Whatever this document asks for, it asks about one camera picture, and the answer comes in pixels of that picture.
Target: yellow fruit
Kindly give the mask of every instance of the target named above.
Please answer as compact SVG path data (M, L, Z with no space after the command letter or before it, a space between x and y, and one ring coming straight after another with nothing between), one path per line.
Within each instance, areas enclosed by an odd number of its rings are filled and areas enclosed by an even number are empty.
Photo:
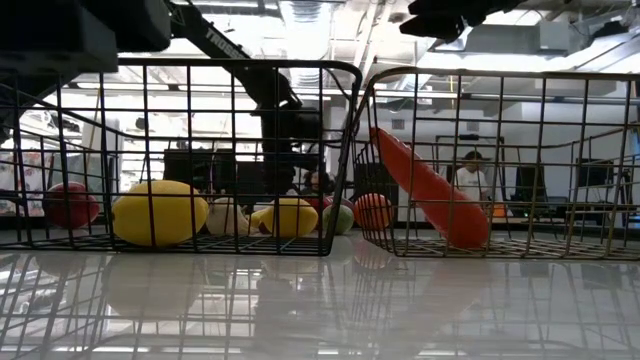
M300 237L308 235L316 227L318 213L308 202L300 199L280 199L278 211L280 237ZM274 206L262 216L262 222L270 233L277 235L275 228Z
M121 196L112 207L113 231L117 236L132 244L152 246L151 216L149 215L148 187L138 184L129 194L145 196ZM188 240L192 236L191 227L191 187L187 184L157 180L151 182L153 198L153 225L156 245L168 247ZM183 195L181 197L161 197L157 195ZM204 225L209 213L209 205L202 198L194 199L196 231Z
M262 224L262 221L263 221L262 218L264 217L264 214L267 213L267 211L269 211L269 208L264 208L262 210L258 210L254 212L249 216L249 222L252 228L257 229L258 227L260 227L260 224Z

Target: metal frame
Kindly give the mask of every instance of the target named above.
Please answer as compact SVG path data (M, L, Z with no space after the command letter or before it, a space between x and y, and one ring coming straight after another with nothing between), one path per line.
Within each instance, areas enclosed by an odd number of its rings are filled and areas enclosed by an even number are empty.
M526 145L518 145L518 144L508 144L503 142L496 142L495 146L490 146L494 148L496 156L493 157L493 166L498 169L500 167L513 167L519 165L533 165L536 168L535 172L535 180L533 188L538 188L538 174L541 171L540 169L544 166L557 166L557 167L566 167L570 168L570 179L571 184L567 186L570 191L570 199L567 206L567 217L566 220L561 222L554 222L554 219L551 218L550 224L540 224L537 223L535 216L536 211L539 211L541 206L549 207L549 206L557 206L561 205L558 203L552 203L549 201L540 201L536 200L535 197L532 201L508 201L506 198L503 198L502 203L496 203L495 199L492 199L489 202L479 202L484 205L489 205L492 209L496 204L504 205L506 208L510 206L524 206L530 209L528 217L524 221L520 221L519 223L515 223L511 221L509 217L505 219L504 223L496 224L494 221L493 212L491 212L488 216L488 221L491 226L491 232L489 241L486 246L481 249L458 249L450 246L448 241L441 235L437 234L435 231L424 231L425 227L421 227L419 224L407 220L406 229L400 230L397 228L393 228L393 224L389 227L389 229L385 231L375 231L375 230L363 230L364 237L370 242L386 249L397 256L417 256L417 257L500 257L500 258L570 258L570 259L625 259L625 260L639 260L640 259L640 243L634 241L635 239L640 238L640 233L636 231L636 229L632 229L629 226L629 221L624 221L623 227L615 226L615 221L609 225L605 225L603 222L601 226L596 228L588 227L585 225L583 221L580 225L576 223L576 214L585 213L586 211L580 210L585 209L587 207L597 206L598 203L594 202L593 199L587 198L583 200L579 200L577 196L577 191L575 190L578 187L578 180L573 177L574 169L587 168L590 169L596 166L603 166L598 163L582 163L581 161L575 163L573 157L578 156L575 154L581 154L579 157L589 157L591 154L591 145L592 141L598 138L603 138L606 136L622 136L622 144L620 144L620 152L619 155L607 160L612 160L612 165L606 165L611 168L617 176L613 183L606 185L607 187L613 188L613 202L609 206L609 209L603 209L598 211L589 211L592 214L595 213L611 213L613 218L616 219L616 214L622 214L623 218L629 218L630 213L635 213L635 205L632 204L624 204L622 203L622 197L619 195L623 187L632 187L636 182L633 180L633 175L631 176L631 181L626 181L623 183L623 170L631 171L633 174L635 168L638 167L636 164L636 158L639 154L630 154L626 150L626 141L628 137L628 133L630 129L637 128L640 125L637 123L630 123L629 121L629 113L631 106L640 106L640 100L631 98L631 88L633 82L640 80L639 75L622 75L622 74L586 74L586 73L571 73L571 72L549 72L549 73L520 73L520 72L486 72L486 71L468 71L468 70L442 70L442 69L418 69L412 67L401 67L396 69L391 69L387 71L383 71L380 74L375 75L371 81L369 82L363 99L358 107L356 112L356 119L354 121L354 132L359 131L359 124L363 116L366 116L368 119L368 124L370 127L378 126L378 115L377 115L377 104L376 104L376 91L375 84L388 78L391 76L398 75L410 75L415 77L415 81L418 81L418 75L421 74L431 74L438 76L451 76L454 79L457 79L457 93L455 93L455 118L437 118L433 116L419 116L418 108L417 108L417 99L419 98L429 98L429 92L419 92L417 89L414 91L413 98L413 116L412 116L412 134L411 140L406 142L406 144L411 147L411 150L415 152L415 149L418 147L429 147L429 146L437 146L437 141L435 143L432 142L424 142L418 141L416 139L416 124L418 124L422 120L429 121L442 121L442 122L455 122L455 132L454 132L454 142L452 146L454 147L454 156L453 163L450 161L443 161L440 159L429 159L424 160L427 163L445 162L447 164L453 165L455 168L456 165L456 153L455 149L458 145L458 139L461 134L460 132L460 122L461 121L476 121L476 122L485 122L492 123L496 126L496 133L493 134L496 138L502 138L503 132L502 128L505 124L516 124L516 125L535 125L538 127L537 130L537 139L534 144L526 144ZM465 95L462 93L462 78L463 77L486 77L493 78L494 80L499 80L499 89L495 90L495 93L488 94L472 94ZM539 93L536 94L505 94L504 83L505 80L510 78L531 78L531 79L540 79L542 82L542 89ZM582 81L584 84L584 94L582 97L560 97L560 96L551 96L547 92L548 89L548 80L578 80ZM602 96L590 96L589 95L589 82L590 81L618 81L624 83L626 86L626 96L623 98L616 97L602 97ZM469 119L469 118L461 118L461 102L463 101L497 101L499 103L498 115L497 119ZM524 121L524 120L514 120L514 119L504 119L503 118L503 109L504 102L527 102L527 103L537 103L540 104L539 110L539 120L538 121ZM569 104L582 104L582 114L581 121L576 122L568 122L568 121L557 121L555 119L548 119L545 117L545 105L549 103L569 103ZM588 105L620 105L625 109L624 119L621 119L621 123L605 123L605 122L591 122L587 121L587 113L588 113ZM566 141L563 143L554 143L547 144L543 142L543 128L549 125L561 125L561 126L580 126L580 136L578 139L571 139L570 141ZM615 127L613 130L603 131L597 135L589 136L585 138L585 129L587 127L595 128L595 127ZM378 149L372 145L370 141L364 141L364 147L362 149L358 149L356 144L362 144L361 141L354 142L352 145L353 148L353 163L362 164L362 163L377 163L379 162ZM571 162L570 163L561 163L559 161L542 161L542 154L545 151L549 151L552 149L571 149ZM517 161L506 161L500 154L504 154L506 150L519 152L521 150L535 151L535 161L533 162L522 162L520 159ZM386 184L378 184L373 181L375 179L375 174L368 174L368 179L364 179L364 183L356 184L356 186L365 186L369 189L369 192L377 192L380 194L387 194L388 190L386 189ZM495 181L492 184L492 191L495 192ZM409 201L407 204L398 204L398 209L411 209L415 206L415 202L411 200L412 197L412 189L406 189L408 193ZM450 209L453 208L453 201L448 200L450 203ZM453 221L453 212L451 212L451 218L449 224L452 224Z
M103 205L104 213L103 213L103 221L102 224L94 224L90 225L87 229L87 235L78 235L72 230L65 231L63 236L52 237L50 234L49 225L45 225L45 228L42 230L36 230L32 228L31 219L29 217L28 212L24 214L24 216L20 216L19 212L16 212L16 224L17 228L15 231L12 231L12 234L3 234L3 239L0 240L0 249L36 249L36 250L86 250L86 251L135 251L135 252L148 252L148 251L167 251L167 252L202 252L202 253L242 253L242 254L276 254L276 255L309 255L309 256L326 256L331 251L333 235L335 232L335 222L338 216L338 207L339 200L341 199L342 190L344 187L344 178L346 174L346 167L348 163L348 153L349 153L349 144L353 133L351 130L353 129L352 121L353 121L353 113L356 106L358 89L361 86L362 82L362 74L357 70L357 68L337 62L337 61L297 61L297 60L210 60L210 59L121 59L120 65L123 66L141 66L143 68L143 89L138 93L143 96L144 106L142 108L114 108L109 107L108 101L105 104L105 89L104 89L104 74L99 75L100 79L100 88L97 90L99 102L96 107L66 107L62 104L62 88L65 85L63 82L59 81L56 89L56 104L50 104L43 100L39 100L30 96L29 94L21 93L17 89L19 88L20 76L15 74L8 74L9 76L13 76L15 79L15 86L12 89L14 92L14 96L16 99L20 97L32 98L33 101L42 106L41 110L50 110L56 111L58 113L58 117L62 118L62 115L68 116L75 120L83 122L87 126L93 126L97 129L101 130L101 146L99 150L92 150L87 147L73 144L66 140L65 134L62 130L62 127L59 129L58 136L46 136L41 135L29 131L22 130L20 128L19 121L15 121L16 127L12 128L13 130L13 141L14 141L14 149L7 150L9 153L13 153L15 155L16 161L11 164L6 164L9 166L14 166L16 171L14 172L15 177L15 187L14 189L20 189L18 191L8 191L2 194L0 199L12 201L23 208L27 205L27 195L42 195L46 194L45 191L30 191L26 189L25 186L25 177L24 171L28 169L28 165L26 165L22 159L22 155L25 152L37 152L40 153L42 157L47 153L58 153L62 159L61 168L59 170L54 169L54 171L60 171L63 177L63 185L65 188L65 200L64 200L64 208L67 212L67 217L70 214L70 202L68 196L68 183L69 183L69 174L73 173L70 171L67 164L67 155L79 153L83 154L84 157L98 157L98 159L91 159L100 161L100 169L102 170L99 175L88 174L87 166L84 166L83 171L80 172L79 175L84 176L85 183L88 182L89 178L96 178L96 181L100 182L101 189L99 191L88 191L85 193L86 195L93 195L96 197L100 197L100 202ZM177 109L152 109L149 107L149 89L148 89L148 81L150 79L147 76L148 72L152 67L158 66L180 66L185 67L187 69L187 92L186 92L186 107L177 108ZM192 91L191 86L193 83L193 79L189 76L190 69L192 67L224 67L225 69L231 69L229 76L231 77L231 108L230 109L193 109L191 106L191 97ZM317 143L320 147L320 151L318 151L318 163L323 164L322 156L324 154L325 147L334 147L341 149L341 156L339 159L338 166L338 174L335 177L336 188L336 203L332 209L332 216L330 216L330 220L326 229L322 228L322 221L320 221L319 231L315 234L304 237L304 238L294 238L294 239L285 239L278 236L278 234L272 235L256 235L256 236L239 236L237 232L233 235L228 236L212 236L205 235L199 233L200 229L196 229L195 226L192 226L192 239L182 243L176 247L168 248L168 249L158 249L156 247L155 242L155 231L154 231L154 223L151 221L151 246L150 247L136 247L128 244L127 242L118 238L113 231L112 225L112 213L111 213L111 205L113 200L119 196L130 196L126 192L121 192L119 179L113 178L111 174L119 174L118 169L118 161L112 161L114 158L118 158L123 156L124 154L133 154L140 153L144 154L145 160L143 161L144 165L141 166L142 173L145 173L146 179L153 179L150 170L150 162L151 157L157 157L159 154L162 154L162 151L151 151L150 150L150 142L152 141L164 141L164 142L175 142L178 140L186 140L188 143L188 149L186 150L186 156L189 160L189 163L193 164L194 159L194 149L192 148L192 141L223 141L231 144L237 144L239 142L247 141L251 143L261 142L265 139L262 138L238 138L236 136L236 126L235 126L235 115L239 113L258 113L264 114L269 112L275 113L275 118L278 119L278 113L313 113L318 115L320 118L323 117L323 109L322 106L319 106L316 112L310 112L310 110L285 110L285 109L262 109L262 110L238 110L235 107L235 98L236 94L236 86L234 86L234 77L232 76L233 69L235 68L247 68L247 67L262 67L266 69L270 69L277 73L280 69L288 69L288 68L311 68L317 69L318 72L322 73L323 71L330 71L331 69L344 71L353 75L354 82L347 87L345 95L347 95L350 99L349 106L350 111L347 112L347 119L345 121L346 126L342 129L323 129L323 135L331 134L331 138L324 138L322 136L319 139L301 139L304 142L309 143ZM318 85L318 97L320 99L320 105L322 105L323 100L323 84L320 81ZM2 105L2 109L13 109L15 114L20 113L22 110L18 105L20 102L16 102L15 104ZM136 112L143 113L145 119L145 133L144 135L132 135L127 134L124 131L119 129L109 128L104 122L97 122L91 119L88 119L84 116L79 115L77 112L80 111L90 111L90 112L98 112L100 114L100 118L105 119L106 113L126 113L126 112ZM162 112L162 113L186 113L188 115L188 136L186 138L180 137L172 137L172 136L155 136L149 133L149 113L151 112ZM195 136L192 130L192 118L191 114L194 113L229 113L232 115L232 134L231 137L200 137ZM116 137L116 147L115 149L109 149L107 146L107 133L115 135ZM35 136L40 140L40 143L43 144L45 139L49 141L55 141L59 144L59 150L47 150L44 149L44 146L41 149L36 150L25 150L21 148L21 136ZM144 151L127 151L121 150L118 148L118 139L134 139L145 142L145 150ZM284 141L291 141L290 139L278 139L276 134L276 138L267 139L271 141L275 141L277 143ZM286 165L284 163L285 160L279 160L283 155L278 157L278 152L275 153L275 164L281 164L279 166ZM236 164L235 156L232 156L233 165ZM39 168L43 172L46 171L42 166L31 166L31 168ZM233 198L234 203L237 205L238 198L241 197L249 197L262 195L258 194L242 194L238 193L237 187L233 187ZM149 200L149 211L150 214L153 214L153 207L151 195L145 195ZM171 195L153 195L153 196L171 196ZM191 201L191 217L192 224L195 224L194 214L194 192L191 192L190 198ZM200 194L202 198L207 200L211 200L216 197L215 194ZM275 198L275 208L279 208L279 199L284 198L286 196L275 194L273 196ZM274 228L279 229L279 219L276 216L276 225ZM234 216L234 226L237 228L237 218Z

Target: ceiling pipe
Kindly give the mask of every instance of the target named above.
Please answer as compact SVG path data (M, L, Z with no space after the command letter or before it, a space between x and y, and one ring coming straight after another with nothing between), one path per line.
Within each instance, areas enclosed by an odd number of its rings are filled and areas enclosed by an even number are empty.
M280 12L287 28L287 57L322 60L331 48L331 21L334 4L320 1L280 1ZM291 85L317 87L319 69L292 68ZM323 83L326 72L323 72Z

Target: toy fruit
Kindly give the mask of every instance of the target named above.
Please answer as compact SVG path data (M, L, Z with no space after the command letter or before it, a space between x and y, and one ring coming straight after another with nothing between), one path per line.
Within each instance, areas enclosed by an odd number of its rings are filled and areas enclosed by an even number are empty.
M479 248L487 243L489 222L478 204L471 203L462 191L452 189L447 179L395 136L378 128L371 128L369 133L389 174L406 192L413 190L412 200L418 202L442 237L462 249Z
M93 222L98 217L100 205L93 195L87 195L87 188L80 183L69 181L67 194L69 212L65 201L64 184L52 186L44 197L44 212L49 221L65 229L77 229Z
M111 208L113 231L117 236L132 244L152 246L147 183L132 187L128 194L143 196L121 196L113 204ZM151 182L151 194L156 245L168 247L191 238L191 187L177 181L156 180ZM194 199L194 213L197 232L204 225L209 213L209 206L204 199L199 197Z
M329 228L329 217L331 215L331 209L328 207L322 212L322 227L326 230ZM344 205L340 205L338 213L338 221L336 222L336 235L342 235L353 227L353 212L351 209Z
M327 196L327 198L329 198L329 200L333 204L333 196ZM345 198L342 198L342 200L340 200L340 205L344 205L348 207L351 211L355 211L355 206L353 205L353 203Z
M383 230L393 218L391 202L380 194L361 196L354 208L355 221L365 230Z
M117 255L103 272L102 294L120 316L160 321L188 313L204 284L201 263L193 257Z
M275 201L271 202L274 206L269 207L262 217L262 222L270 233L281 237L300 237L313 231L318 222L318 213L308 202L300 199L280 199L279 201L279 234L275 231Z
M249 224L251 225L252 231L253 229L258 229L258 232L260 232L261 234L265 234L265 235L271 234L269 232L269 229L267 229L267 226L262 221L264 214L266 214L268 210L269 208L266 207L258 211L254 211L253 214L251 215L246 215L249 221Z
M238 235L250 235L249 221L244 217L240 207L233 205L233 199L229 197L216 199L209 206L209 216L207 217L209 233L211 235L234 235L235 217L238 218Z
M309 205L311 205L316 212L319 214L322 214L322 211L324 211L324 209L326 209L327 207L331 206L331 204L333 204L333 201L331 198L329 198L328 196L325 196L322 198L322 205L320 204L320 200L318 199L317 196L313 196L313 197L308 197L308 198L304 198L304 201L308 202ZM318 223L316 224L315 229L318 230L318 228L320 227L320 219L318 218Z

